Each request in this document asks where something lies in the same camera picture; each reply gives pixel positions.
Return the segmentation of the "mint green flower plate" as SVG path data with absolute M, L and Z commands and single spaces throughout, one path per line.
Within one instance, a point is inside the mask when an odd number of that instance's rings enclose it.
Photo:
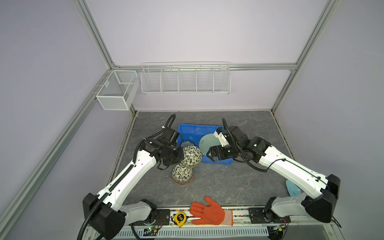
M 206 156 L 211 147 L 220 145 L 220 140 L 214 134 L 207 134 L 201 138 L 199 142 L 199 149 L 201 150 L 202 154 Z

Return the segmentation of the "blue patterned bowl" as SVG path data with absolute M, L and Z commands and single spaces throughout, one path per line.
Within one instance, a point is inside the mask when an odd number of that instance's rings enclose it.
M 182 148 L 185 148 L 187 146 L 196 146 L 196 144 L 193 142 L 193 141 L 190 141 L 190 140 L 184 140 L 182 143 L 181 143 L 181 147 Z

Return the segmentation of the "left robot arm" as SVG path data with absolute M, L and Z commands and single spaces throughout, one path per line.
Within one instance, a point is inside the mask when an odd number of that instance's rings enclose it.
M 122 206 L 148 170 L 156 166 L 163 171 L 184 158 L 182 147 L 177 144 L 180 134 L 172 129 L 175 118 L 172 114 L 159 132 L 140 140 L 133 159 L 106 187 L 96 195 L 86 195 L 83 199 L 85 220 L 77 236 L 79 240 L 87 226 L 100 234 L 99 239 L 111 240 L 125 224 L 156 222 L 157 206 L 146 199 L 129 205 L 126 210 L 122 210 Z

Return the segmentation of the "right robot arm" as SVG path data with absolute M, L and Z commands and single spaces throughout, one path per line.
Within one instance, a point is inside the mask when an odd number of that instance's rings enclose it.
M 261 173 L 274 171 L 302 190 L 296 197 L 271 197 L 262 211 L 267 222 L 290 216 L 309 216 L 326 224 L 333 220 L 340 178 L 317 173 L 289 158 L 265 139 L 250 139 L 239 127 L 229 126 L 226 119 L 222 122 L 223 126 L 214 133 L 220 144 L 207 152 L 212 162 L 240 160 Z

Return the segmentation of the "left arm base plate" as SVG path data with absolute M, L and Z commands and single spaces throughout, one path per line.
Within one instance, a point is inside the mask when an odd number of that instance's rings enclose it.
M 171 210 L 170 209 L 157 209 L 152 215 L 149 216 L 147 220 L 141 222 L 143 226 L 155 226 L 162 225 L 168 226 L 171 220 Z

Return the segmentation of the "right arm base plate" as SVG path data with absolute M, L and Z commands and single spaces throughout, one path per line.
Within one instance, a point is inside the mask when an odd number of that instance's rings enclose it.
M 249 216 L 252 224 L 289 224 L 291 218 L 289 216 L 279 217 L 271 210 L 267 210 L 265 213 L 264 208 L 254 207 L 249 208 Z

